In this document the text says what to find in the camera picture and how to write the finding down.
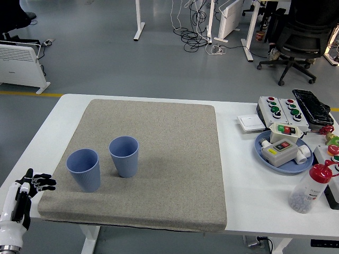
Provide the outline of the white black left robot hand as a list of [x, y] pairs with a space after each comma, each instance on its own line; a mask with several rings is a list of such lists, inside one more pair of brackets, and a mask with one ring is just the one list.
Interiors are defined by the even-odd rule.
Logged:
[[1, 253], [20, 253], [31, 223], [32, 199], [38, 192], [54, 191], [56, 184], [50, 174], [35, 173], [32, 168], [12, 183], [1, 213]]

